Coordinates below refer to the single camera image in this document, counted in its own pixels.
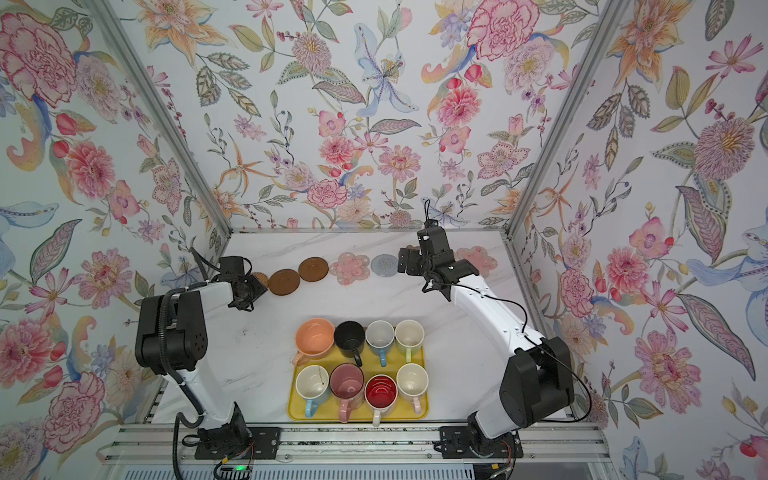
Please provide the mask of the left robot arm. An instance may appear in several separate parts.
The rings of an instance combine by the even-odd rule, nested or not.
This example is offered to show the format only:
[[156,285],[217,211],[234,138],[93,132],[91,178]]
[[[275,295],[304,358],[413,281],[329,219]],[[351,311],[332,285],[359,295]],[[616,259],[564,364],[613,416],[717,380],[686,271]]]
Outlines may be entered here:
[[236,402],[226,398],[205,356],[207,322],[230,310],[251,312],[267,288],[253,275],[250,260],[224,256],[216,265],[197,257],[214,271],[212,278],[175,287],[140,302],[135,355],[138,364],[178,387],[194,410],[179,412],[174,426],[194,432],[199,453],[215,458],[251,452],[256,435]]

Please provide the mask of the grey round coaster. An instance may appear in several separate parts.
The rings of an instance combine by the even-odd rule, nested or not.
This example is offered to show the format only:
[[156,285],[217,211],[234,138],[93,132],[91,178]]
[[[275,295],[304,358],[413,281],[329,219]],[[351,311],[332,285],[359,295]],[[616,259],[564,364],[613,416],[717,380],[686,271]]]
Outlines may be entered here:
[[380,254],[371,260],[370,268],[379,277],[392,277],[398,273],[398,258],[391,254]]

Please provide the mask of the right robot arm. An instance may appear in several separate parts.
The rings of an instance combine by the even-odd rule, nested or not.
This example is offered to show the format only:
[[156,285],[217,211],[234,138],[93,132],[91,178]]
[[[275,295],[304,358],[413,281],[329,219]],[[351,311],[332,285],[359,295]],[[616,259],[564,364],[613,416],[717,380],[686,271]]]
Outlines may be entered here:
[[456,259],[446,230],[427,220],[417,232],[419,246],[398,253],[397,271],[425,280],[424,293],[438,292],[461,309],[506,359],[496,393],[467,417],[469,446],[487,457],[506,436],[552,415],[575,400],[570,350],[560,338],[546,338],[495,295],[470,261]]

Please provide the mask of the woven rattan round coaster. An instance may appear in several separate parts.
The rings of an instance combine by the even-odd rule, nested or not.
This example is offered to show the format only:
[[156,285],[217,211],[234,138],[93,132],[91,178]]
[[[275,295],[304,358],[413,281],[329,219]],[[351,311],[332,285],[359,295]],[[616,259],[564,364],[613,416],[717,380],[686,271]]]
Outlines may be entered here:
[[262,273],[262,272],[253,272],[252,276],[255,277],[261,285],[263,285],[265,288],[269,285],[269,277]]

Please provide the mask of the dark brown round coaster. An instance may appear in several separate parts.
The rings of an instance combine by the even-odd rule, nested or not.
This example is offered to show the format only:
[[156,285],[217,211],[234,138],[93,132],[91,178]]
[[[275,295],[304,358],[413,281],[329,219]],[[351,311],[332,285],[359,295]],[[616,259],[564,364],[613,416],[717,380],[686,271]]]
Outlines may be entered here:
[[298,273],[305,282],[318,282],[328,275],[329,265],[321,257],[309,257],[300,263]]

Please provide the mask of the cream mug pink handle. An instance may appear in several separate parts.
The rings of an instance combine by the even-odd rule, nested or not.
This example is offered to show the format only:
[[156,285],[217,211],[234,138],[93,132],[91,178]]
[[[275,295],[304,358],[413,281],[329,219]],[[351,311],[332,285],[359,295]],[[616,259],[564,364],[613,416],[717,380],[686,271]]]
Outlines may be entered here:
[[429,375],[420,365],[407,363],[397,372],[396,384],[400,395],[411,405],[413,412],[419,416],[425,412],[426,395],[429,387]]

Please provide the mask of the pink flower coaster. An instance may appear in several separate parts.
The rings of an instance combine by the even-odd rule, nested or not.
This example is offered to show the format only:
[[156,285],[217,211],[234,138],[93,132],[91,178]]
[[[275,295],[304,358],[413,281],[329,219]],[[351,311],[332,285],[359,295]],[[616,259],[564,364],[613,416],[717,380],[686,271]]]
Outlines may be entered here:
[[344,252],[329,266],[329,273],[343,286],[364,281],[370,276],[370,259],[366,255]]
[[455,257],[457,260],[469,261],[484,278],[498,267],[498,261],[482,246],[460,248],[456,251]]

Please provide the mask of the cream mug blue handle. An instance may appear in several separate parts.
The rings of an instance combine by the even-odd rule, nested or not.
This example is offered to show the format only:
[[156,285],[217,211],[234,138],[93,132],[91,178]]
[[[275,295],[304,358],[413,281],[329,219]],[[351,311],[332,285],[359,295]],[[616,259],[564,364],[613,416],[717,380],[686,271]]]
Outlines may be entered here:
[[294,389],[305,402],[304,416],[312,419],[331,396],[330,374],[323,366],[307,366],[297,374]]

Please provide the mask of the white mug green handle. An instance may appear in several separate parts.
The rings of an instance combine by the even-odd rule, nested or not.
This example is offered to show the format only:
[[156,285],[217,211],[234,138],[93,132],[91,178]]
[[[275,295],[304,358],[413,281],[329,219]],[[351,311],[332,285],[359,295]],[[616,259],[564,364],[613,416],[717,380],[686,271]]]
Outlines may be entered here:
[[405,319],[395,326],[395,343],[406,363],[412,363],[417,353],[422,350],[425,340],[423,326],[413,319]]

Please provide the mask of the brown wooden round coaster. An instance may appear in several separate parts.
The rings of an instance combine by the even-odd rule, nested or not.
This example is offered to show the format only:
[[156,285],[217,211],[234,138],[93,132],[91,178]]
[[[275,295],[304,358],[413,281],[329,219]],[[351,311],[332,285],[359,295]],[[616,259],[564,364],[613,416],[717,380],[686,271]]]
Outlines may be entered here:
[[268,289],[277,296],[287,296],[295,292],[301,283],[296,270],[281,269],[273,273],[268,280]]

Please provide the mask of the orange mug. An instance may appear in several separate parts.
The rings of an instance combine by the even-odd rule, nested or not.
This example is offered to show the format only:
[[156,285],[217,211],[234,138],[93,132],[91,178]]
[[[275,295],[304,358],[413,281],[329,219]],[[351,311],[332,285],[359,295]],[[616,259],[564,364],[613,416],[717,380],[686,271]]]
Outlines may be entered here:
[[326,356],[334,346],[335,326],[327,319],[313,318],[304,322],[296,331],[294,343],[297,353],[293,366]]

